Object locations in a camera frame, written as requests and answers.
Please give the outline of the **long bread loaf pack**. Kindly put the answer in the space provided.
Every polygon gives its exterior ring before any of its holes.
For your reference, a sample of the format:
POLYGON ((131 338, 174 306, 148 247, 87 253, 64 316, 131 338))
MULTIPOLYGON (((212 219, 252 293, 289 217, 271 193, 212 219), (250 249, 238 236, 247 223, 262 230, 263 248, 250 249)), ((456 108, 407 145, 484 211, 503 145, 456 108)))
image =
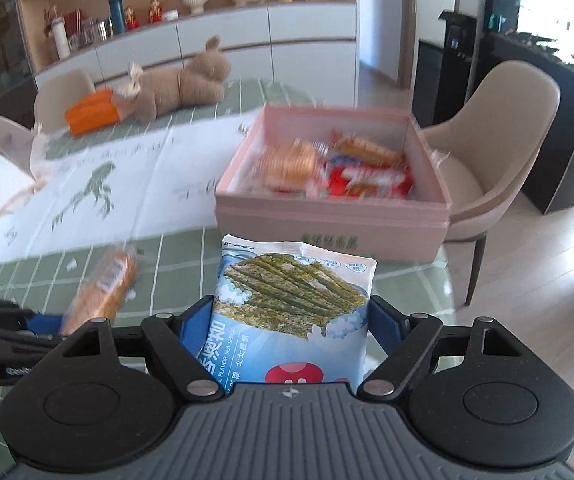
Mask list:
POLYGON ((137 271, 134 247, 110 247, 71 301, 63 315, 60 334, 70 336, 93 318, 112 322, 136 281, 137 271))

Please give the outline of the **blue seaweed snack bag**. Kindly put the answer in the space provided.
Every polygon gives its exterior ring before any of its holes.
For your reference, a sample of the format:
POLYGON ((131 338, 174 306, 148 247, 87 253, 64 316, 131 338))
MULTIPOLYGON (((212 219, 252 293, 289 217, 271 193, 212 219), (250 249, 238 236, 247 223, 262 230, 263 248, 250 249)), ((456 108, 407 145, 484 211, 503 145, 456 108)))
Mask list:
POLYGON ((376 267, 309 244, 225 236, 199 363, 226 390, 240 382, 356 388, 376 267))

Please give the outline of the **red meat snack bag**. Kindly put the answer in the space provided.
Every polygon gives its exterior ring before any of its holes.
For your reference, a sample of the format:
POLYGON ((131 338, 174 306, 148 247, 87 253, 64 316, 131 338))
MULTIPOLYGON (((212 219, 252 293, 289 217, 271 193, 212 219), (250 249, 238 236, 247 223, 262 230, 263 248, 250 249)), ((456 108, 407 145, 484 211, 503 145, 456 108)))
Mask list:
POLYGON ((358 159, 336 156, 323 163, 322 177, 308 196, 317 198, 376 198, 406 200, 415 184, 409 166, 379 168, 358 159))

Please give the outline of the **biscuit pack red ends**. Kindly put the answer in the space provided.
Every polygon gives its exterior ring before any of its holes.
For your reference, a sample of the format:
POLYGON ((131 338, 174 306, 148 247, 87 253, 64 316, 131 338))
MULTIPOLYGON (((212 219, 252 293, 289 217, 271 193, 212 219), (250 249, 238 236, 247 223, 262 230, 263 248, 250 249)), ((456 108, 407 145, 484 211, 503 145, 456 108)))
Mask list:
POLYGON ((406 156, 403 152, 390 150, 355 134, 334 130, 331 133, 331 147, 343 156, 358 159, 370 166, 395 169, 406 167, 406 156))

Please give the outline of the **round bread bun pack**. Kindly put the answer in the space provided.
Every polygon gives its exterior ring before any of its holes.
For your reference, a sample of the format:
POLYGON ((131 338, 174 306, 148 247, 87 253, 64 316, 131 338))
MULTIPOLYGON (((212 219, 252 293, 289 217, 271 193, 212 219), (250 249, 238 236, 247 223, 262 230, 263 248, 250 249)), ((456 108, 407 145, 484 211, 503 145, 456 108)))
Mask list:
POLYGON ((305 192, 319 178, 320 155, 313 144, 296 139, 266 148, 256 161, 253 174, 269 190, 305 192))

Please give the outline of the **white printed table runner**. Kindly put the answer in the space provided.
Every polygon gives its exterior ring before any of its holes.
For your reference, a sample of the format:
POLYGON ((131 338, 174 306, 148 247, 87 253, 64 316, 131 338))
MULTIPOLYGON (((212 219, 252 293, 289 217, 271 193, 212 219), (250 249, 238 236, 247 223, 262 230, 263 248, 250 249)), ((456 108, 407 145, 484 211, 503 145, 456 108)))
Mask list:
POLYGON ((0 219, 0 263, 213 228, 216 185, 258 115, 210 107, 66 142, 44 188, 0 219))

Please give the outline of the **pink cardboard box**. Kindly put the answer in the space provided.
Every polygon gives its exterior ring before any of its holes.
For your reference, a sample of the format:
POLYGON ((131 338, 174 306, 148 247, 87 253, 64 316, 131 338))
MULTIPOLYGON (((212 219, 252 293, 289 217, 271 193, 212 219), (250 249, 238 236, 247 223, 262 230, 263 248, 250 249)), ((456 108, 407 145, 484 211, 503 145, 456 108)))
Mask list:
POLYGON ((451 202, 416 120, 366 108, 266 106, 215 191, 224 234, 431 262, 451 202))

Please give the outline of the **beige dining chair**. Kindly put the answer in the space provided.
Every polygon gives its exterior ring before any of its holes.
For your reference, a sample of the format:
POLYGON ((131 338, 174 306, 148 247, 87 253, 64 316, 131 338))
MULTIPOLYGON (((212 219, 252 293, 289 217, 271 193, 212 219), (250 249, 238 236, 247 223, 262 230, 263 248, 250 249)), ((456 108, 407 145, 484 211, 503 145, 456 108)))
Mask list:
POLYGON ((521 61, 494 67, 451 119, 421 130, 451 197, 447 243, 472 243, 466 307, 488 232, 526 182, 560 101, 556 81, 521 61))

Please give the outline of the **orange tissue pouch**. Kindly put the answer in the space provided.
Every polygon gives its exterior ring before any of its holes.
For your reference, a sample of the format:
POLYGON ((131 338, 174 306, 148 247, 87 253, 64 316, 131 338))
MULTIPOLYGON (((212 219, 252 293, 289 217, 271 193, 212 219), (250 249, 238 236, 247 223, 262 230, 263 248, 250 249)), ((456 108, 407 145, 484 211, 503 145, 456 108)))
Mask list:
POLYGON ((64 113, 72 136, 78 138, 96 130, 113 126, 121 121, 119 110, 113 103, 113 90, 96 91, 64 113))

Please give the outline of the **beige chair left side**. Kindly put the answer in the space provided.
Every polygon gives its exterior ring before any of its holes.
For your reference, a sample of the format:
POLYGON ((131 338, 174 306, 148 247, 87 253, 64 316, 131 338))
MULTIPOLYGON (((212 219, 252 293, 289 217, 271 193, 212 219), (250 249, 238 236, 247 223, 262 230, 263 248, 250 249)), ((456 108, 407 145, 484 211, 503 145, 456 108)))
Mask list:
POLYGON ((46 81, 40 86, 34 102, 35 122, 40 131, 52 134, 65 129, 66 111, 94 91, 92 77, 81 68, 46 81))

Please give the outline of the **brown plush rabbit toy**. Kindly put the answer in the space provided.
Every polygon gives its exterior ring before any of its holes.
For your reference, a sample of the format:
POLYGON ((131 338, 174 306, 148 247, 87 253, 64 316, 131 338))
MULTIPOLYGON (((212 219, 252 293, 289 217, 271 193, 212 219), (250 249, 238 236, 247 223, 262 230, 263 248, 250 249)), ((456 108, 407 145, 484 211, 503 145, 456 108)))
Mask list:
POLYGON ((232 66, 220 50, 221 38, 210 38, 204 50, 184 67, 161 66, 144 70, 130 64, 128 81, 114 94, 140 122, 183 107, 214 105, 224 98, 224 83, 232 66))

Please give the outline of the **black water dispenser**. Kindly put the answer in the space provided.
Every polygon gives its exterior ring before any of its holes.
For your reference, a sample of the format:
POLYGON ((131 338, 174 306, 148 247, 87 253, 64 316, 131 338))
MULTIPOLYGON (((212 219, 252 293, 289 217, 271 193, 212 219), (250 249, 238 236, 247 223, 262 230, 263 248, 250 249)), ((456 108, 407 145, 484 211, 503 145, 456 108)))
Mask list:
POLYGON ((444 10, 439 20, 445 23, 442 46, 418 42, 412 113, 421 128, 446 122, 462 109, 471 73, 477 19, 444 10))

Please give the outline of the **white tumbler bottle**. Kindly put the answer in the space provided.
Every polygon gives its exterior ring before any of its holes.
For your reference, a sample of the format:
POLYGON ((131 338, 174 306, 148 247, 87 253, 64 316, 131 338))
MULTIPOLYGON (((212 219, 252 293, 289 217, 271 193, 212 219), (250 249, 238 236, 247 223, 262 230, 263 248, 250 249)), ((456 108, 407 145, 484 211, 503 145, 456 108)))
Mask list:
POLYGON ((60 60, 68 58, 71 54, 69 39, 66 36, 66 26, 64 26, 64 19, 54 18, 52 20, 52 36, 54 37, 56 50, 60 60))

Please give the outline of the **teal thermos bottle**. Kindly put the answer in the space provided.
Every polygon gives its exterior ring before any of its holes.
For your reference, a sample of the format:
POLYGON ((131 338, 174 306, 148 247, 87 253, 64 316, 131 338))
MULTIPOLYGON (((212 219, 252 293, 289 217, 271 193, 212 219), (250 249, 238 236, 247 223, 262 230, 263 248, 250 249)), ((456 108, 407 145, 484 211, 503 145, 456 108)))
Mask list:
POLYGON ((126 31, 122 0, 109 0, 110 18, 113 35, 118 36, 126 31))

